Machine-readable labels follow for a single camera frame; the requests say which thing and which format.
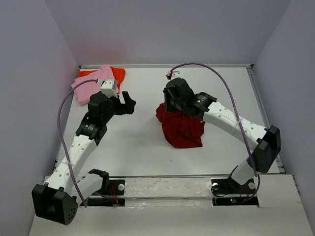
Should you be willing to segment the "dark red t shirt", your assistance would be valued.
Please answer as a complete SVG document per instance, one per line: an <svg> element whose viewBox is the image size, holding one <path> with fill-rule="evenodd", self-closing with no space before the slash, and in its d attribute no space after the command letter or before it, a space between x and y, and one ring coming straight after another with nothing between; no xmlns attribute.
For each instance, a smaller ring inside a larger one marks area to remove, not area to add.
<svg viewBox="0 0 315 236"><path fill-rule="evenodd" d="M205 122L187 116L184 112L168 112L161 103L156 109L165 139L174 148L200 148L203 146Z"/></svg>

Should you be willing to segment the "pink t shirt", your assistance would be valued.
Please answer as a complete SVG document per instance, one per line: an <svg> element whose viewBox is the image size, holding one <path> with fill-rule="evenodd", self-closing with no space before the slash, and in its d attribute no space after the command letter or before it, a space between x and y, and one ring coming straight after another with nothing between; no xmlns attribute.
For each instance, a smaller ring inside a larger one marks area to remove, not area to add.
<svg viewBox="0 0 315 236"><path fill-rule="evenodd" d="M113 74L109 75L107 72L104 72L103 70L99 70L95 73L91 73L88 76L83 77L77 77L74 80L74 83L71 85L72 88L74 88L76 85L78 85L81 82L87 81L87 80L103 80L114 78ZM89 102L90 96L98 93L100 91L100 85L98 85L96 82L87 82L83 85L79 86L75 89L75 97L77 98L77 101L80 105L85 105Z"/></svg>

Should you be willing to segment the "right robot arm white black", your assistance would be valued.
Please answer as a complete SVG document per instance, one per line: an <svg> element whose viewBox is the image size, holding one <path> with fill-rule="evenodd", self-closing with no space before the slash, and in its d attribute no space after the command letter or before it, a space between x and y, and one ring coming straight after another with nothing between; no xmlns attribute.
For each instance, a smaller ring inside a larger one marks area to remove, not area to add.
<svg viewBox="0 0 315 236"><path fill-rule="evenodd" d="M226 181L227 189L237 193L255 174L265 174L281 151L279 128L257 125L223 106L215 97L194 93L183 78L175 78L163 89L168 112L181 111L200 121L212 124L243 142L249 156L233 169Z"/></svg>

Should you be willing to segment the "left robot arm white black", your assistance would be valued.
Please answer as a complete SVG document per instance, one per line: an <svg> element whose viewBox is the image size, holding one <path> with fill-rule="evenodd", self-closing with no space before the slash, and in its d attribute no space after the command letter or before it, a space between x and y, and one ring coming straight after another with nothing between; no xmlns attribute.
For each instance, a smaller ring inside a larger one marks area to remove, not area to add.
<svg viewBox="0 0 315 236"><path fill-rule="evenodd" d="M124 103L119 96L98 92L90 97L88 111L75 133L70 147L65 147L65 157L55 172L37 184L31 195L37 217L69 225L80 205L87 206L93 193L104 194L109 188L109 174L99 169L90 170L82 180L76 180L88 157L98 147L107 131L107 123L117 115L131 115L136 102L123 91Z"/></svg>

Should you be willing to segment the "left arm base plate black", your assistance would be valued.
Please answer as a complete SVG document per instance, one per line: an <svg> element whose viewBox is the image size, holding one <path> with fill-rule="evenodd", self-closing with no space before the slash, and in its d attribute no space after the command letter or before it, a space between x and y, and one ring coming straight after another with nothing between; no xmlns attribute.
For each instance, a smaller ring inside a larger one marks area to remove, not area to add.
<svg viewBox="0 0 315 236"><path fill-rule="evenodd" d="M111 178L106 190L98 190L88 197L88 207L124 207L125 179Z"/></svg>

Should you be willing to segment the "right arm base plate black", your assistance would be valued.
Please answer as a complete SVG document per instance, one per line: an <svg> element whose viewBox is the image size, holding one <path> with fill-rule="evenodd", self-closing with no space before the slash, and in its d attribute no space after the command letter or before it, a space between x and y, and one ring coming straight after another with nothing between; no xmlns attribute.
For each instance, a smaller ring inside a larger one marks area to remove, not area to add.
<svg viewBox="0 0 315 236"><path fill-rule="evenodd" d="M259 205L253 178L244 185L232 183L227 178L215 178L211 180L210 190L214 207Z"/></svg>

